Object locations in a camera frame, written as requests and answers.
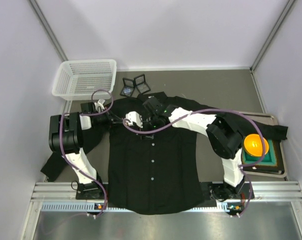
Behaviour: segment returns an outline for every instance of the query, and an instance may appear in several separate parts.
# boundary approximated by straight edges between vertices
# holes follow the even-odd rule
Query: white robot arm
[[[208,125],[212,124],[217,119],[217,116],[215,114],[201,113],[191,115],[191,113],[192,111],[178,107],[172,111],[171,115],[168,117],[168,120],[170,123],[172,123],[182,116],[188,115],[187,117],[175,122],[172,127],[188,129],[208,137]],[[130,126],[132,126],[133,123],[136,123],[138,127],[142,127],[140,121],[141,118],[137,112],[129,112],[126,115],[126,119],[130,121]],[[234,158],[221,158],[224,169],[224,181],[234,188],[236,188],[244,178],[243,173],[239,169],[239,165],[242,164],[241,154],[242,148],[239,148],[236,151]]]
[[[87,130],[92,127],[91,119],[89,116],[80,116],[80,123],[81,123],[82,130]],[[88,176],[97,179],[97,171],[91,166],[82,147],[80,147],[79,153],[72,152],[66,154],[66,158],[74,166],[78,167],[78,169],[75,169],[73,167],[73,170],[75,171],[77,177],[79,178],[80,184],[90,184],[92,180],[84,176],[82,173],[80,173],[79,170],[83,171]]]
[[[125,116],[128,119],[128,126],[135,124],[142,131],[148,132],[154,127],[160,128],[173,123],[172,127],[188,129],[207,136],[214,152],[221,157],[224,182],[234,188],[235,192],[240,191],[244,184],[244,174],[239,167],[242,164],[241,145],[244,136],[239,126],[220,114],[193,113],[173,105],[164,106],[155,97],[149,98],[143,105],[151,113],[147,123],[143,124],[141,116],[133,111]]]

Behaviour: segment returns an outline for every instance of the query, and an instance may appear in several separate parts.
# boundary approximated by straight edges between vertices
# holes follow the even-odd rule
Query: white wall
[[[50,156],[51,94],[60,60],[26,0],[0,1],[0,240],[20,237],[34,184]]]
[[[289,126],[283,142],[288,173],[302,188],[302,0],[296,1],[256,78],[267,111]]]
[[[250,67],[288,0],[38,0],[71,60]]]

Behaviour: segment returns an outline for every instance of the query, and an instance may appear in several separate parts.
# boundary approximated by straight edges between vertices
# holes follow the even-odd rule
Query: metal frame
[[[286,19],[286,17],[288,16],[290,10],[292,9],[292,7],[294,6],[296,0],[289,0],[287,1],[283,11],[281,12],[279,18],[277,19],[274,27],[272,28],[269,36],[267,37],[266,41],[264,42],[260,52],[258,53],[257,57],[255,58],[252,67],[251,67],[251,71],[254,72],[259,63],[261,62],[263,56],[265,55],[266,51],[268,50],[271,42],[273,41],[273,39],[275,38],[277,32],[279,31],[280,27],[282,26],[282,24],[284,23],[284,20]]]
[[[252,183],[255,199],[251,202],[291,202],[292,208],[302,235],[302,192],[297,181],[257,181]],[[226,202],[238,202],[239,200],[227,200]],[[80,204],[91,203],[103,204],[103,200],[77,200],[76,191],[71,188],[70,182],[37,182],[31,197],[27,218],[25,220],[22,240],[32,240],[36,232],[40,212],[45,207],[52,206],[52,212],[61,212],[56,207],[60,205],[74,205],[75,208]],[[195,207],[186,212],[196,213],[218,213],[226,211],[227,203],[217,203],[217,207]],[[127,209],[108,207],[107,212],[125,213]],[[74,212],[70,207],[63,212]]]
[[[252,187],[255,195],[252,202],[302,202],[302,192],[297,181],[254,181]],[[37,182],[31,203],[38,202],[103,204],[104,200],[77,200],[76,191],[71,188],[70,182]],[[239,202],[239,200],[229,199],[226,202]],[[112,211],[117,212],[119,209],[114,207]]]
[[[40,24],[43,27],[46,35],[48,36],[50,42],[52,43],[56,53],[62,62],[67,61],[68,58],[63,51],[58,39],[56,38],[54,32],[52,31],[48,21],[46,20],[41,8],[39,7],[36,0],[28,0],[32,10],[34,11],[36,17],[38,18]],[[272,31],[270,32],[268,38],[263,44],[261,50],[259,51],[252,67],[250,68],[252,79],[258,93],[258,97],[263,109],[266,112],[266,107],[264,101],[260,95],[259,86],[256,83],[254,72],[257,69],[259,63],[261,62],[263,56],[268,50],[271,42],[273,41],[275,35],[283,24],[285,18],[289,14],[296,0],[288,0],[285,8],[283,9],[281,15],[279,16],[276,24],[274,25]],[[69,112],[71,109],[72,101],[66,101],[63,107],[63,112]],[[298,227],[302,234],[302,192],[299,183],[296,181],[274,181],[274,182],[253,182],[253,190],[255,194],[255,199],[252,202],[291,202],[292,209],[295,214]],[[49,182],[37,182],[30,205],[28,208],[27,216],[25,219],[24,227],[22,230],[22,240],[32,240],[36,231],[36,227],[39,221],[39,216],[44,203],[81,203],[80,200],[75,199],[76,193],[71,189],[71,183],[49,183]],[[217,208],[193,208],[191,212],[220,212],[224,210],[224,205],[220,204]],[[127,212],[125,209],[120,208],[109,208],[109,212]]]

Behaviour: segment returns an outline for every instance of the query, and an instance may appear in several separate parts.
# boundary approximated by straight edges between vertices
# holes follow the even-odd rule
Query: white plastic basket
[[[55,76],[52,94],[67,101],[91,100],[95,90],[112,92],[116,73],[117,62],[113,59],[65,61]],[[106,92],[93,96],[94,100],[109,98]]]

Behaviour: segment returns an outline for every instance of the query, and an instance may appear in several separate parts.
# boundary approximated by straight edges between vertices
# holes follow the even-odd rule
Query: orange sphere
[[[268,141],[263,138],[265,144],[265,154],[269,151]],[[258,134],[250,134],[244,139],[244,150],[251,156],[261,157],[262,156],[262,141]]]

